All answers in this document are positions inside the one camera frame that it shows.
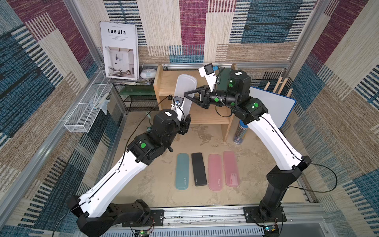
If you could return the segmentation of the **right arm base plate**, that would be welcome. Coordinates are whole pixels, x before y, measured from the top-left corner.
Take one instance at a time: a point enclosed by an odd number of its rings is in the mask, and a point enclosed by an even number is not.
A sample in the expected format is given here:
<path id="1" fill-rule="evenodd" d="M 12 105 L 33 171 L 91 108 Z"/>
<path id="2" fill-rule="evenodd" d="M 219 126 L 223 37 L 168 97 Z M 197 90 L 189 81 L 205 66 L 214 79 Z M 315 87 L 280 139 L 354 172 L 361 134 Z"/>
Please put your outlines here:
<path id="1" fill-rule="evenodd" d="M 281 206 L 274 211 L 260 206 L 246 206 L 243 208 L 243 212 L 247 223 L 281 223 L 287 221 Z"/>

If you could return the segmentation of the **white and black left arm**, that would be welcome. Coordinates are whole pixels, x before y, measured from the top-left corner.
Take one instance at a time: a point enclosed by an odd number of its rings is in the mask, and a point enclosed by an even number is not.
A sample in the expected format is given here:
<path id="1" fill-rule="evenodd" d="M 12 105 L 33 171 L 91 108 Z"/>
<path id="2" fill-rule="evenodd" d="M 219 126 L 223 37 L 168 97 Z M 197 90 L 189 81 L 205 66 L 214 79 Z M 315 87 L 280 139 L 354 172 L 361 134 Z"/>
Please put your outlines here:
<path id="1" fill-rule="evenodd" d="M 171 144 L 176 135 L 186 134 L 190 123 L 190 115 L 184 115 L 179 108 L 159 111 L 154 116 L 151 129 L 134 138 L 120 160 L 94 187 L 81 196 L 71 197 L 68 207 L 78 218 L 80 231 L 88 237 L 99 237 L 117 224 L 130 222 L 146 226 L 151 210 L 143 200 L 127 204 L 112 201 L 129 181 L 156 158 L 166 150 L 172 152 Z"/>

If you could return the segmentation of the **light teal pencil case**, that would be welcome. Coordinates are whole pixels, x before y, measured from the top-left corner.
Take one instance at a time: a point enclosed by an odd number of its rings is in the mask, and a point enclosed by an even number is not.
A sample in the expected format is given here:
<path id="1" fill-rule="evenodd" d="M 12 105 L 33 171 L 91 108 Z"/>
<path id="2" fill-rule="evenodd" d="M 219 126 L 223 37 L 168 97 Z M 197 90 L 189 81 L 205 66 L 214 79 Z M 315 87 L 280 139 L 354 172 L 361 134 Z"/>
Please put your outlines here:
<path id="1" fill-rule="evenodd" d="M 190 160 L 188 154 L 178 154 L 175 178 L 175 187 L 178 190 L 186 190 L 189 186 L 189 164 Z"/>

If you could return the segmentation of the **dark green pencil case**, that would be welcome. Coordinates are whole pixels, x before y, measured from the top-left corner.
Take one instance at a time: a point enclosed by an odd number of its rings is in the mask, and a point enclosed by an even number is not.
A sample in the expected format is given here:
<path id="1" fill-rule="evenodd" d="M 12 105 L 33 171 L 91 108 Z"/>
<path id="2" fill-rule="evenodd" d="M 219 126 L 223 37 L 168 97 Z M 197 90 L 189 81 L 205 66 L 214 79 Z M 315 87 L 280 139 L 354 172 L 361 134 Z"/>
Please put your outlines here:
<path id="1" fill-rule="evenodd" d="M 216 85 L 217 90 L 227 90 L 228 84 L 230 83 L 229 73 L 231 72 L 231 68 L 220 68 L 218 75 L 219 84 Z"/>

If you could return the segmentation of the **black pencil case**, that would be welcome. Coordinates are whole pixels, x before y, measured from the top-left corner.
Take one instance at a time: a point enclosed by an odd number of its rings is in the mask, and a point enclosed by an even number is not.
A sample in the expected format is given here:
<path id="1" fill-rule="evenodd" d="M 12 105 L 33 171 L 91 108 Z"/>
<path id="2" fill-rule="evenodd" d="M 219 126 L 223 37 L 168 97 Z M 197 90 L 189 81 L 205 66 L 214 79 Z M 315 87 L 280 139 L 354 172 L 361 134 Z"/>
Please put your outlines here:
<path id="1" fill-rule="evenodd" d="M 202 153 L 192 153 L 191 160 L 195 186 L 206 186 L 207 179 Z"/>

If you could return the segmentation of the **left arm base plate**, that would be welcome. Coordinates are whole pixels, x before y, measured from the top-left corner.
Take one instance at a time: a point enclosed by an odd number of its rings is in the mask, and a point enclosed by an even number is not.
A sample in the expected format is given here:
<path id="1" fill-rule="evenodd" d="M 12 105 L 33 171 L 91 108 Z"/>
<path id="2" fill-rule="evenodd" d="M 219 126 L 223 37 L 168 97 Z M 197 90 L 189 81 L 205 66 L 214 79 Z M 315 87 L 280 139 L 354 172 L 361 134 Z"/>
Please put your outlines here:
<path id="1" fill-rule="evenodd" d="M 164 210 L 163 209 L 153 209 L 150 212 L 150 216 L 146 220 L 138 222 L 125 222 L 122 223 L 122 227 L 156 227 L 163 226 L 164 222 Z"/>

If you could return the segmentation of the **pink pencil case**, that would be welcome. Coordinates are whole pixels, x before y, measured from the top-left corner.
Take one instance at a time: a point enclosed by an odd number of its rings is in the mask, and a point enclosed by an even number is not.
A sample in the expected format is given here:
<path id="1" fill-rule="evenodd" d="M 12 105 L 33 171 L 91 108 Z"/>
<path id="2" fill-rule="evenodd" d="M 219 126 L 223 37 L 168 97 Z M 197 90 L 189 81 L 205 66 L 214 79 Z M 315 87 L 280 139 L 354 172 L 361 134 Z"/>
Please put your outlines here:
<path id="1" fill-rule="evenodd" d="M 240 185 L 239 169 L 234 152 L 223 152 L 224 171 L 226 185 L 229 187 L 238 187 Z"/>
<path id="2" fill-rule="evenodd" d="M 222 158 L 218 154 L 210 154 L 208 157 L 208 176 L 209 189 L 214 192 L 222 190 L 223 174 L 222 174 Z"/>

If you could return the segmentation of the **translucent white pencil case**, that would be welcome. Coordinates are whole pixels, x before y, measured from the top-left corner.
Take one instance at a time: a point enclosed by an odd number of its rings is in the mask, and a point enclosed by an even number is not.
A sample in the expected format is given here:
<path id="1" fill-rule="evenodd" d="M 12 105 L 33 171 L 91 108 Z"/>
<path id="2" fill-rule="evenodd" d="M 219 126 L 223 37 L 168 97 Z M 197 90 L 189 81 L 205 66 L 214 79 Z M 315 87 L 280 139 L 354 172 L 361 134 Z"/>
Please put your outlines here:
<path id="1" fill-rule="evenodd" d="M 187 74 L 181 74 L 177 79 L 174 96 L 184 98 L 183 111 L 185 117 L 189 115 L 192 102 L 184 97 L 184 93 L 197 87 L 197 79 Z"/>

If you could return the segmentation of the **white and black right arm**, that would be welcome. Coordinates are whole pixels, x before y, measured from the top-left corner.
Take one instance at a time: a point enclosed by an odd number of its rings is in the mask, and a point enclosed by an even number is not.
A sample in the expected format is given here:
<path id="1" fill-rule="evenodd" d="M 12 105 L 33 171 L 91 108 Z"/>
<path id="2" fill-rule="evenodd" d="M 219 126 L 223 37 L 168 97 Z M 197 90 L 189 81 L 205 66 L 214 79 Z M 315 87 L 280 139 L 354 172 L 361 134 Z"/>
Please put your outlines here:
<path id="1" fill-rule="evenodd" d="M 225 90 L 217 90 L 219 74 L 212 64 L 198 69 L 207 85 L 186 91 L 184 97 L 201 108 L 211 104 L 226 106 L 261 139 L 273 156 L 276 166 L 267 174 L 268 187 L 259 207 L 251 212 L 251 217 L 259 222 L 283 221 L 282 199 L 287 189 L 311 164 L 309 156 L 302 156 L 288 142 L 274 124 L 263 102 L 250 92 L 251 78 L 242 70 L 229 72 L 229 83 Z"/>

